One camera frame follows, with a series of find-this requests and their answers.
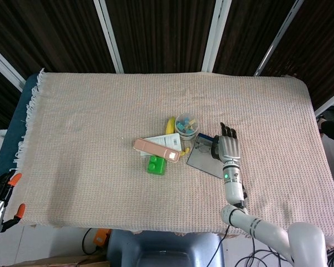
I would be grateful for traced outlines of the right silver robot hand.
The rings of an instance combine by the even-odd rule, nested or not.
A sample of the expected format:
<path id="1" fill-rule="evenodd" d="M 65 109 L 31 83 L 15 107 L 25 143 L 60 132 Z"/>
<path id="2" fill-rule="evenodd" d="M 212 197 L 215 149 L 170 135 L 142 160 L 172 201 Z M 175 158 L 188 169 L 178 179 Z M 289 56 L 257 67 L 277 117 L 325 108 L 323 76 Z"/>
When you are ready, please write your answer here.
<path id="1" fill-rule="evenodd" d="M 220 123 L 222 135 L 215 135 L 212 140 L 212 158 L 219 160 L 223 164 L 227 162 L 238 163 L 241 159 L 240 145 L 235 129 Z"/>

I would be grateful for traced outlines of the thin metal frame eyeglasses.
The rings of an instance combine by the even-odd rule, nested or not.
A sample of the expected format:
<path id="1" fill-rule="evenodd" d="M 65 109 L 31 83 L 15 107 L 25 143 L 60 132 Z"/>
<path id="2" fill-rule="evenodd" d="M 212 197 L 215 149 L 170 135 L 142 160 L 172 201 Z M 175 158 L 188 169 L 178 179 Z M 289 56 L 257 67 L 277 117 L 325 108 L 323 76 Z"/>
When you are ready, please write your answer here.
<path id="1" fill-rule="evenodd" d="M 212 143 L 209 142 L 208 140 L 198 140 L 196 142 L 195 148 L 200 152 L 200 153 L 210 153 L 211 148 L 212 148 Z"/>

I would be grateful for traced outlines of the dark blue glasses case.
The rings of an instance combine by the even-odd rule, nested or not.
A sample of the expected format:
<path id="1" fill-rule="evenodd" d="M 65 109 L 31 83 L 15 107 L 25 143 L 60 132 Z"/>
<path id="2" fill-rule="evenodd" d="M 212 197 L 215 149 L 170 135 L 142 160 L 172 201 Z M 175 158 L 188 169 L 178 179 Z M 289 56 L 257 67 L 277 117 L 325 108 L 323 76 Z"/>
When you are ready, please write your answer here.
<path id="1" fill-rule="evenodd" d="M 219 179 L 223 178 L 223 164 L 214 158 L 212 158 L 211 151 L 210 153 L 200 153 L 196 148 L 196 142 L 198 140 L 208 140 L 212 143 L 213 138 L 205 134 L 199 133 L 196 136 L 193 149 L 187 160 L 187 164 L 191 167 L 194 167 L 200 171 L 206 172 L 207 174 L 213 175 Z"/>

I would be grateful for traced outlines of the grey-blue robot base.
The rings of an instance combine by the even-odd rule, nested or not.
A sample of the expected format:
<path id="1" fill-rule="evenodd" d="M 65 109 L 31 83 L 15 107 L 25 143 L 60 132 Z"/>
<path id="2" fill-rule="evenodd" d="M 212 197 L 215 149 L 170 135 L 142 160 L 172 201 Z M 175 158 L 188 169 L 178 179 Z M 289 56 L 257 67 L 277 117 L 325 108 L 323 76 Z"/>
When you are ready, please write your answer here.
<path id="1" fill-rule="evenodd" d="M 106 257 L 111 267 L 224 267 L 220 241 L 214 233 L 113 230 Z"/>

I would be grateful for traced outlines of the pink plastic pencil case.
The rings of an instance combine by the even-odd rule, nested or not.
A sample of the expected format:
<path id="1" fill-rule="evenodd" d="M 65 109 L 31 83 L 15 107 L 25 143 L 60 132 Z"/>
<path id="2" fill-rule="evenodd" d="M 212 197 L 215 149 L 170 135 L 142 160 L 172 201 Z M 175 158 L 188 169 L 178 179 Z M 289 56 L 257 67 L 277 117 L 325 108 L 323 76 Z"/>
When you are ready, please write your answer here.
<path id="1" fill-rule="evenodd" d="M 180 158 L 179 151 L 144 139 L 135 140 L 133 148 L 137 151 L 142 151 L 158 157 L 162 157 L 166 161 L 170 161 L 173 163 L 178 162 Z"/>

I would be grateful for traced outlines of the clear jar with colourful pieces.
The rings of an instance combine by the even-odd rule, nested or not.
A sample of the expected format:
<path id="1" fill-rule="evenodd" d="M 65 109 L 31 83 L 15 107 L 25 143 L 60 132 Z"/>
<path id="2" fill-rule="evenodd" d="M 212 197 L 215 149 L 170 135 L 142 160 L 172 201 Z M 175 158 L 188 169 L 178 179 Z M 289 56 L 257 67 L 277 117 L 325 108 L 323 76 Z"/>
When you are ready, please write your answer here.
<path id="1" fill-rule="evenodd" d="M 182 140 L 192 140 L 198 133 L 199 121 L 193 114 L 183 113 L 175 119 L 174 130 Z"/>

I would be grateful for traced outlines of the white paper packet with barcode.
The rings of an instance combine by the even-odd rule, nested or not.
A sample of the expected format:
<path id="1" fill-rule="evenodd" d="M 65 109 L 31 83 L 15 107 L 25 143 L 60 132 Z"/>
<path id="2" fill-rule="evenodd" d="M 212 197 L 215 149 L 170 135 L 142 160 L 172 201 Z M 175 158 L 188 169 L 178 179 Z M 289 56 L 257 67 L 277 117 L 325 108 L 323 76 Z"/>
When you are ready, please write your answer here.
<path id="1" fill-rule="evenodd" d="M 178 133 L 173 133 L 169 135 L 161 135 L 161 136 L 154 136 L 154 137 L 147 137 L 144 140 L 151 141 L 153 143 L 177 150 L 181 152 L 181 142 L 180 142 L 180 135 Z M 152 155 L 146 152 L 140 151 L 142 155 Z"/>

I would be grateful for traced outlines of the yellow toy banana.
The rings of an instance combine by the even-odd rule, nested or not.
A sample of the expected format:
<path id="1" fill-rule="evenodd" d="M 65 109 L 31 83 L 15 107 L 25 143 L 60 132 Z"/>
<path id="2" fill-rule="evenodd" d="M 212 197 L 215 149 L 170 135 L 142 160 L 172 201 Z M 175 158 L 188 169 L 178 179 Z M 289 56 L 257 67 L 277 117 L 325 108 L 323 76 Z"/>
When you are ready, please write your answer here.
<path id="1" fill-rule="evenodd" d="M 174 126 L 175 126 L 175 117 L 171 117 L 168 120 L 168 123 L 166 125 L 166 129 L 165 129 L 165 134 L 169 135 L 169 134 L 173 134 L 174 133 Z"/>

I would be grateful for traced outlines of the green toy building block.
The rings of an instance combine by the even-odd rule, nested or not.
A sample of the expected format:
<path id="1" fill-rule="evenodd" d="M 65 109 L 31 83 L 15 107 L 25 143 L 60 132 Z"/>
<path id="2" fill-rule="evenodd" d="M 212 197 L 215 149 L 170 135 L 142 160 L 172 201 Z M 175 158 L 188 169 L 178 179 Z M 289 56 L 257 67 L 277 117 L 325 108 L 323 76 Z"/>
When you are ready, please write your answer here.
<path id="1" fill-rule="evenodd" d="M 164 175 L 166 167 L 166 160 L 155 155 L 150 156 L 147 173 L 154 175 Z"/>

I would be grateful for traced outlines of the brown cardboard box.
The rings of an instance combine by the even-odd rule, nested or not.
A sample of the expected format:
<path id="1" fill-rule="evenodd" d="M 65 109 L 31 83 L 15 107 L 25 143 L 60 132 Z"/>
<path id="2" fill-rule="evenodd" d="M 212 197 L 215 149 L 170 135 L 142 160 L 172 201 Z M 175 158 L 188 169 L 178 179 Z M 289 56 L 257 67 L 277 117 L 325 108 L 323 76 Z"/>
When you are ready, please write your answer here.
<path id="1" fill-rule="evenodd" d="M 58 256 L 2 267 L 111 267 L 105 255 Z"/>

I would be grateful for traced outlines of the beige waffle tablecloth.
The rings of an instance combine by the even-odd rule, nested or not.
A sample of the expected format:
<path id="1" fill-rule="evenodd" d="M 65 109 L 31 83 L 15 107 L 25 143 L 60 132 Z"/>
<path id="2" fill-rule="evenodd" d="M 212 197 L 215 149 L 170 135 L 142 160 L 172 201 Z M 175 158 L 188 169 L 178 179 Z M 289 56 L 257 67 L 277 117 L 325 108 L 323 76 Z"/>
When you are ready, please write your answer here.
<path id="1" fill-rule="evenodd" d="M 309 222 L 334 242 L 333 178 L 308 89 L 293 77 L 41 72 L 7 215 L 23 203 L 24 224 L 222 233 L 221 179 L 185 159 L 148 174 L 133 148 L 185 112 L 208 136 L 221 123 L 236 130 L 250 214 Z"/>

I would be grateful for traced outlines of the orange box device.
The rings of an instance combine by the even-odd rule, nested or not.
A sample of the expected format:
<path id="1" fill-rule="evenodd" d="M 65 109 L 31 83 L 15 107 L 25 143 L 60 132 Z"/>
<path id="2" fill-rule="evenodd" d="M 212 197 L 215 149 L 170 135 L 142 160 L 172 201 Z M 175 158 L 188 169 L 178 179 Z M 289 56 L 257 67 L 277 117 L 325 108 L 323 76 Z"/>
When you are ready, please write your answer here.
<path id="1" fill-rule="evenodd" d="M 109 242 L 110 235 L 111 229 L 100 228 L 96 231 L 93 242 L 96 246 L 104 247 Z"/>

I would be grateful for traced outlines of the dark brown pleated curtain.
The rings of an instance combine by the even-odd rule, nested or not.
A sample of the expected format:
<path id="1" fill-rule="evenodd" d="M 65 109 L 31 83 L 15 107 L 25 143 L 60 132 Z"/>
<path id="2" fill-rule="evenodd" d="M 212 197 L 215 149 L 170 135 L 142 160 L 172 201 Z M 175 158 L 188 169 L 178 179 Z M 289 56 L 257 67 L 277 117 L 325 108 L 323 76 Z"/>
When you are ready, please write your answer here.
<path id="1" fill-rule="evenodd" d="M 216 0 L 106 0 L 126 73 L 201 71 Z M 214 73 L 252 76 L 295 0 L 232 0 Z M 114 73 L 93 0 L 0 0 L 0 53 L 26 80 Z M 304 0 L 261 76 L 306 83 L 314 109 L 334 96 L 334 0 Z M 21 92 L 0 73 L 0 130 Z"/>

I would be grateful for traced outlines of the white screen frame post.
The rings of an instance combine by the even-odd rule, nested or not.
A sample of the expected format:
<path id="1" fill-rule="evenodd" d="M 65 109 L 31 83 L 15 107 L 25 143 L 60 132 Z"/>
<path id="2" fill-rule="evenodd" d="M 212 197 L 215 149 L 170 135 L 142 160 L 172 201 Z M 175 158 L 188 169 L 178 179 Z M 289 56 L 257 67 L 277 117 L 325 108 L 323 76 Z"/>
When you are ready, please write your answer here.
<path id="1" fill-rule="evenodd" d="M 6 60 L 6 58 L 0 53 L 0 73 L 9 82 L 14 85 L 16 89 L 22 92 L 26 80 L 19 74 L 19 72 Z"/>
<path id="2" fill-rule="evenodd" d="M 207 46 L 203 58 L 202 72 L 213 72 L 231 5 L 232 0 L 215 1 Z"/>
<path id="3" fill-rule="evenodd" d="M 316 117 L 320 116 L 322 113 L 324 113 L 326 110 L 330 109 L 332 106 L 334 106 L 334 98 L 327 101 L 324 105 L 322 105 L 320 108 L 318 108 L 315 111 L 315 116 Z"/>
<path id="4" fill-rule="evenodd" d="M 109 49 L 112 64 L 116 73 L 125 73 L 120 57 L 118 45 L 114 35 L 113 26 L 109 16 L 106 0 L 93 0 L 94 6 L 100 21 L 106 44 Z"/>
<path id="5" fill-rule="evenodd" d="M 270 44 L 269 48 L 267 49 L 264 57 L 262 58 L 260 64 L 258 65 L 254 77 L 260 76 L 266 67 L 268 61 L 271 59 L 272 54 L 276 50 L 277 46 L 279 45 L 282 37 L 284 36 L 285 32 L 288 30 L 288 27 L 294 20 L 296 14 L 298 13 L 299 9 L 303 5 L 304 0 L 295 0 L 293 6 L 289 10 L 288 14 L 286 15 L 282 25 L 280 26 L 280 29 L 278 30 L 275 38 L 273 39 L 272 43 Z"/>

